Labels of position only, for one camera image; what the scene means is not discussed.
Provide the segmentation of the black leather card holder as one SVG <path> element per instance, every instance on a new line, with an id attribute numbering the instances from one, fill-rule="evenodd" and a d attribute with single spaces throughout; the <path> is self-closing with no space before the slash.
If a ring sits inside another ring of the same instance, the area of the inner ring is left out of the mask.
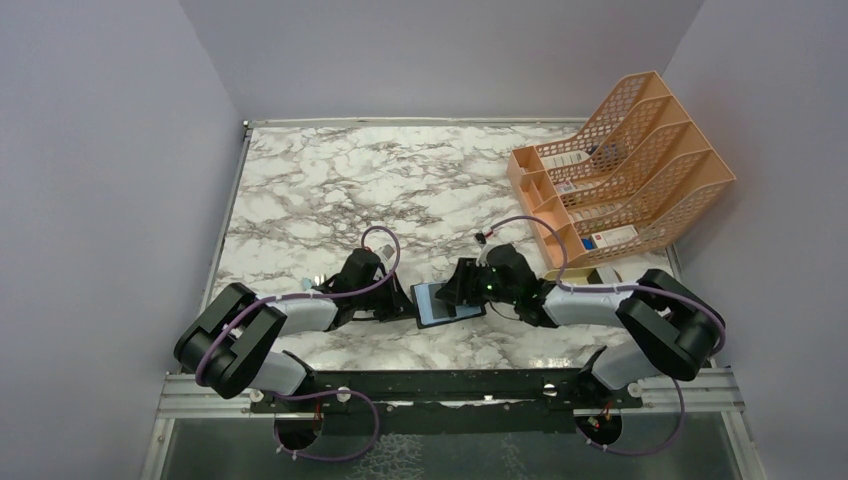
<path id="1" fill-rule="evenodd" d="M 418 329 L 428 329 L 486 315 L 484 306 L 453 306 L 436 297 L 436 293 L 446 285 L 445 282 L 415 284 L 410 289 L 410 297 L 417 309 L 415 314 Z"/>

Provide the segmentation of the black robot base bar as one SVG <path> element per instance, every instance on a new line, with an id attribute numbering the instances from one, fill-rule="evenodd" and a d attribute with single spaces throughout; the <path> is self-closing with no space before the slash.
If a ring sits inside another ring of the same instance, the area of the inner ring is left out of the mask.
<path id="1" fill-rule="evenodd" d="M 250 405 L 285 431 L 330 436 L 571 433 L 578 415 L 639 409 L 626 389 L 578 388 L 579 369 L 316 371 L 292 400 Z"/>

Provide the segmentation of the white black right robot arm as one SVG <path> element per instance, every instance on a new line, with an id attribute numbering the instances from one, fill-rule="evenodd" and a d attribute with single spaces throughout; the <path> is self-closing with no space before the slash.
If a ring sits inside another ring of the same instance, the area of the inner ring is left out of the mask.
<path id="1" fill-rule="evenodd" d="M 663 270 L 649 269 L 631 284 L 559 283 L 537 276 L 510 244 L 486 249 L 483 259 L 459 259 L 435 296 L 452 307 L 508 304 L 534 327 L 625 329 L 629 340 L 600 348 L 580 370 L 577 393 L 592 407 L 643 378 L 691 381 L 726 340 L 716 311 Z"/>

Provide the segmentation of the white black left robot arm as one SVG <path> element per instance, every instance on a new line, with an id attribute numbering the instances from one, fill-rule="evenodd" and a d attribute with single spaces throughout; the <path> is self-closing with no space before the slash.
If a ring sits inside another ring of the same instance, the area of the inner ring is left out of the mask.
<path id="1" fill-rule="evenodd" d="M 313 370 L 275 341 L 304 332 L 329 332 L 357 320 L 409 319 L 415 305 L 385 259 L 356 248 L 341 270 L 305 292 L 261 298 L 242 283 L 226 286 L 177 340 L 173 355 L 200 386 L 230 399 L 248 389 L 276 393 L 298 411 L 313 401 Z"/>

